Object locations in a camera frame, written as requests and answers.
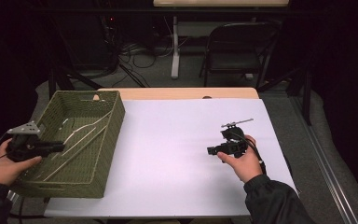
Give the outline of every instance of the green wicker basket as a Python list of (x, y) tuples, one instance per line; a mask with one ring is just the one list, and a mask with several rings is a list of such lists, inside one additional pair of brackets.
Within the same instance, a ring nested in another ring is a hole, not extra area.
[(44, 141), (63, 141), (19, 176), (24, 197), (102, 198), (125, 115), (118, 91), (57, 91), (37, 126)]

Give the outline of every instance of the chair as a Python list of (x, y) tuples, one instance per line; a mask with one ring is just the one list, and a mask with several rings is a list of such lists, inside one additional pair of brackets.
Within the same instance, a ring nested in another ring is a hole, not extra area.
[(264, 78), (279, 25), (271, 22), (231, 23), (215, 28), (207, 41), (200, 77), (208, 74), (257, 74), (256, 88)]

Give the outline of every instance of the white paper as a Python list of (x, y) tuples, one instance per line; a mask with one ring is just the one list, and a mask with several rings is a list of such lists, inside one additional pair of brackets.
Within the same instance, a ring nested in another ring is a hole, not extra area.
[(262, 100), (124, 101), (126, 115), (102, 199), (51, 199), (47, 217), (235, 217), (249, 215), (243, 183), (207, 147), (222, 124), (257, 141), (271, 179), (295, 185)]

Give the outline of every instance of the table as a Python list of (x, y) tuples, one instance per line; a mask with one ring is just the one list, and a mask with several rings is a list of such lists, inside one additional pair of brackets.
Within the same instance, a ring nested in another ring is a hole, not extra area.
[[(247, 216), (243, 184), (207, 154), (220, 145), (222, 122), (257, 139), (268, 175), (295, 189), (263, 102), (252, 88), (118, 90), (126, 116), (102, 199), (51, 199), (47, 217)], [(200, 99), (212, 96), (213, 99)]]
[[(289, 0), (154, 0), (155, 7), (287, 7)], [(197, 24), (186, 24), (187, 30), (190, 32), (201, 31), (198, 35), (209, 35), (209, 33), (217, 26), (223, 23), (207, 23), (205, 27)], [(173, 79), (179, 78), (179, 45), (178, 36), (181, 33), (178, 30), (179, 24), (177, 17), (173, 17), (173, 58), (172, 72)], [(182, 32), (182, 35), (188, 34), (188, 31)]]

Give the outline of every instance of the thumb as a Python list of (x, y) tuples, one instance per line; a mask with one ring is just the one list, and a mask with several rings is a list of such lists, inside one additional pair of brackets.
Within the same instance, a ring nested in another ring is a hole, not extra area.
[(39, 162), (42, 161), (42, 157), (38, 156), (38, 157), (33, 157), (27, 161), (20, 161), (20, 162), (17, 162), (17, 165), (18, 165), (18, 168), (21, 170), (21, 171), (24, 171), (34, 165), (37, 165)]
[(235, 159), (228, 156), (228, 154), (224, 153), (224, 152), (217, 152), (217, 157), (222, 160), (223, 162), (227, 163), (228, 165), (232, 166), (232, 164), (234, 163)]

